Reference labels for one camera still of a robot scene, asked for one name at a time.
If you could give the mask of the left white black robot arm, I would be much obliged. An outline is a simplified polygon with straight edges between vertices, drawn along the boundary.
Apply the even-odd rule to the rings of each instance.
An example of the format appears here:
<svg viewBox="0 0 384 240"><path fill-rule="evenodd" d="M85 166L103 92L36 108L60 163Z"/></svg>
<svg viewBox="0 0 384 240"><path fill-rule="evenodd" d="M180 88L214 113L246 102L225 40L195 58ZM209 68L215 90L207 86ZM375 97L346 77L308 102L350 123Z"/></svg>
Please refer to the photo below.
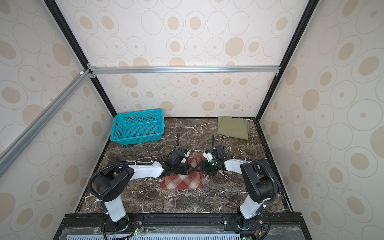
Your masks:
<svg viewBox="0 0 384 240"><path fill-rule="evenodd" d="M189 155L190 152L186 149L176 149L151 162L129 162L124 158L117 158L94 173L87 188L100 201L103 213L117 223L126 216L121 194L131 180L189 174Z"/></svg>

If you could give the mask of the olive green skirt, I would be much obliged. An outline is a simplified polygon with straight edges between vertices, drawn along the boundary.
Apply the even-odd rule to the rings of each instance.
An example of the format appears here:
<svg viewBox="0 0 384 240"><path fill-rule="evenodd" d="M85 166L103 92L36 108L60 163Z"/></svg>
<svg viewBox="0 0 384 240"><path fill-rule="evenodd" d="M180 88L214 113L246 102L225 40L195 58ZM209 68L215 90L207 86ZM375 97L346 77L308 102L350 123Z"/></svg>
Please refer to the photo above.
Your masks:
<svg viewBox="0 0 384 240"><path fill-rule="evenodd" d="M218 134L248 140L250 122L242 118L219 117L218 118Z"/></svg>

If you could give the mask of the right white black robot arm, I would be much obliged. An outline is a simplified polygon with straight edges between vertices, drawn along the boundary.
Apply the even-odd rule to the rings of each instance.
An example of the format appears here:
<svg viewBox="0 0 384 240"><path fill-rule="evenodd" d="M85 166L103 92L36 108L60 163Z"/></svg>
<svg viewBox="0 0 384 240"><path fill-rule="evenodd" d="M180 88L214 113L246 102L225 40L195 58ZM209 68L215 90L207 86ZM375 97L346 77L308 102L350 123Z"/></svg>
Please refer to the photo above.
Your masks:
<svg viewBox="0 0 384 240"><path fill-rule="evenodd" d="M243 176L247 197L240 206L243 219L260 215L272 204L280 191L280 184L269 164L264 160L229 157L224 146L214 146L203 153L204 159L194 168L195 172L213 176L218 171L228 171Z"/></svg>

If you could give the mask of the red plaid skirt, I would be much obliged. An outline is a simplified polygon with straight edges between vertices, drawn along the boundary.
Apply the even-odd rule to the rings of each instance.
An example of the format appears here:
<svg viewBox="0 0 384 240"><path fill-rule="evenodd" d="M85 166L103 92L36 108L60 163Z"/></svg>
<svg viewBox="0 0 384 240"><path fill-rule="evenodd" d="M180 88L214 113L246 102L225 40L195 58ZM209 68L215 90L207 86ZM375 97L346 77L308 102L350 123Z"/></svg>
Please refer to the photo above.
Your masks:
<svg viewBox="0 0 384 240"><path fill-rule="evenodd" d="M203 174L199 172L192 172L189 175L171 174L163 178L160 186L165 190L201 190L204 187Z"/></svg>

